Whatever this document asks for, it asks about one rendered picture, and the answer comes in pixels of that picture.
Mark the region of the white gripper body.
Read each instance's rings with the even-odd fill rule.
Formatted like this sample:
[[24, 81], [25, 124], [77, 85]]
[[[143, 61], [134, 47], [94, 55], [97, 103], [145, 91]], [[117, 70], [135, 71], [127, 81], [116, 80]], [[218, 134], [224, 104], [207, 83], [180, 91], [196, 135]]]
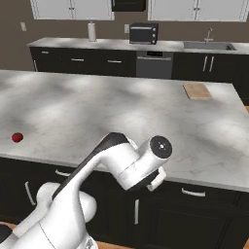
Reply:
[[150, 192], [153, 192], [166, 178], [166, 172], [163, 168], [159, 169], [159, 175], [147, 186]]

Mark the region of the white paper towel roll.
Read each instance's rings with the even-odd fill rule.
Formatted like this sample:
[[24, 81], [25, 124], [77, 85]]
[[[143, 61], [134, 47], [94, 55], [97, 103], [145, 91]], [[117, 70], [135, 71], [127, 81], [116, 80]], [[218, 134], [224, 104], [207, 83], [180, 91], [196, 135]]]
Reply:
[[88, 34], [89, 34], [89, 41], [95, 42], [96, 41], [96, 31], [95, 31], [95, 24], [92, 21], [88, 23]]

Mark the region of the black base cupboards with drawers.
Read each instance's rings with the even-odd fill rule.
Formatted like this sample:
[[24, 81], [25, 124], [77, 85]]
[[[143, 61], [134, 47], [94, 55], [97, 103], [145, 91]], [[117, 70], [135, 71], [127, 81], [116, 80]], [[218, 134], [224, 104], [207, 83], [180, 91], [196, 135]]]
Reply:
[[39, 72], [136, 76], [135, 51], [30, 47], [30, 53]]

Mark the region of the black base cupboards under sink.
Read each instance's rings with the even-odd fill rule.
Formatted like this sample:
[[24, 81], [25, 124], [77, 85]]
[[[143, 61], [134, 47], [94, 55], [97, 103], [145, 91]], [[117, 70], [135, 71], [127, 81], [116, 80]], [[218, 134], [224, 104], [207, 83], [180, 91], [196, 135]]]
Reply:
[[243, 104], [249, 106], [249, 54], [175, 53], [171, 78], [233, 84]]

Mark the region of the black drawer front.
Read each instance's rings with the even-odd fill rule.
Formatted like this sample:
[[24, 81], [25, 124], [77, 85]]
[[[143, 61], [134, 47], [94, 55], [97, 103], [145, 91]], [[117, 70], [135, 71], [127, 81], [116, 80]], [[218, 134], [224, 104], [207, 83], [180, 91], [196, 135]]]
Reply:
[[[197, 197], [197, 196], [188, 196], [182, 194], [181, 189], [197, 192], [197, 193], [206, 193], [206, 197]], [[177, 183], [164, 181], [160, 185], [160, 192], [164, 196], [169, 196], [175, 199], [184, 200], [187, 202], [195, 203], [205, 203], [206, 205], [217, 205], [217, 206], [232, 206], [234, 205], [237, 191], [224, 190], [212, 187], [205, 187], [199, 185], [191, 185], [185, 183]]]
[[[62, 183], [67, 177], [55, 174], [54, 172], [56, 169], [61, 172], [72, 173], [75, 170], [75, 167], [44, 163], [41, 167], [42, 179], [45, 182]], [[91, 182], [103, 180], [103, 176], [105, 173], [107, 173], [107, 170], [104, 167], [96, 168], [89, 176], [88, 180]]]

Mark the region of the wooden cutting board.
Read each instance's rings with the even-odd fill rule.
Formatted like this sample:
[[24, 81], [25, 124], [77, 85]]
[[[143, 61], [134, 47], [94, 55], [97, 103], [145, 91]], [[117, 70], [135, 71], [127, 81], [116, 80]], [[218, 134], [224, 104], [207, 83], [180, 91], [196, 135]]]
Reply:
[[204, 84], [184, 84], [184, 90], [191, 100], [211, 100], [212, 95]]

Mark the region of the silver tap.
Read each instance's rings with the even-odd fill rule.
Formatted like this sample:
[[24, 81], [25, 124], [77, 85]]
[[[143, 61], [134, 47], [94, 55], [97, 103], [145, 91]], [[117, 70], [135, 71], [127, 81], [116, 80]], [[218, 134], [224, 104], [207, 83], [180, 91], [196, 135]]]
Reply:
[[204, 38], [204, 42], [205, 44], [208, 44], [209, 42], [212, 42], [213, 41], [213, 38], [211, 37], [211, 32], [213, 31], [212, 27], [209, 27], [208, 28], [208, 31], [207, 31], [207, 37]]

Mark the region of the white wall cupboards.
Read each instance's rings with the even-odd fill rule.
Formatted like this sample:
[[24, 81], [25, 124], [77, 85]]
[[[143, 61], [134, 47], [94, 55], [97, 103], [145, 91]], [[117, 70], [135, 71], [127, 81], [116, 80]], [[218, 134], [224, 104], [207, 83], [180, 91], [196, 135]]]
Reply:
[[111, 0], [30, 0], [35, 19], [114, 20]]
[[245, 22], [249, 0], [148, 0], [148, 20]]

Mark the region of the steel sink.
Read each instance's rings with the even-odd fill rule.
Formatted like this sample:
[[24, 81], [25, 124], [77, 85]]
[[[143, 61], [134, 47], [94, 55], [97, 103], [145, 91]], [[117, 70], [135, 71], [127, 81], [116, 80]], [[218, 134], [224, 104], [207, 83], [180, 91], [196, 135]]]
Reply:
[[185, 49], [194, 50], [220, 50], [220, 51], [236, 51], [232, 44], [220, 42], [184, 42]]

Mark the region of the grey dishwasher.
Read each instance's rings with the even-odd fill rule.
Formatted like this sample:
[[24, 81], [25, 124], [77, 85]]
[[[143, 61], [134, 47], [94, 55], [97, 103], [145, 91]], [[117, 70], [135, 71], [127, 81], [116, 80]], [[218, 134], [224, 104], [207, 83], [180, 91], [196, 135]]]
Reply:
[[173, 52], [138, 51], [136, 53], [136, 76], [169, 80], [172, 64]]

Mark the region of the black toaster oven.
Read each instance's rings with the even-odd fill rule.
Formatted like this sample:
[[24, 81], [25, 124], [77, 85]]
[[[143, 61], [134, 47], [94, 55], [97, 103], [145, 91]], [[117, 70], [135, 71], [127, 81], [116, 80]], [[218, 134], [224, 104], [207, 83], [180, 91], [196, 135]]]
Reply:
[[154, 22], [133, 23], [129, 26], [129, 43], [155, 45], [158, 41], [159, 25]]

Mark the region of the black cupboard door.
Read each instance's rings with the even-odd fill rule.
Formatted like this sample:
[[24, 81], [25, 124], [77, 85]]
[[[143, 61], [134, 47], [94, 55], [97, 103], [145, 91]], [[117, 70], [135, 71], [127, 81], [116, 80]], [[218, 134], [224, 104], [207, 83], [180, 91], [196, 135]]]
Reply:
[[104, 173], [97, 186], [89, 187], [86, 193], [97, 202], [97, 211], [87, 223], [89, 234], [97, 241], [132, 247], [138, 193], [125, 191], [109, 173]]
[[231, 224], [224, 209], [158, 198], [143, 199], [139, 213], [145, 249], [221, 249]]
[[36, 205], [31, 205], [24, 187], [27, 181], [36, 202], [39, 180], [34, 164], [0, 158], [0, 220], [18, 224], [34, 210]]

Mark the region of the black range hood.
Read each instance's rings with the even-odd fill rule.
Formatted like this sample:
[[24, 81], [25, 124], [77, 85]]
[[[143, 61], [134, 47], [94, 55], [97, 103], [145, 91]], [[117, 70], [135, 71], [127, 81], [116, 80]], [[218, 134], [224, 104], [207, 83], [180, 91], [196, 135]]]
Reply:
[[144, 12], [146, 0], [111, 0], [113, 12]]

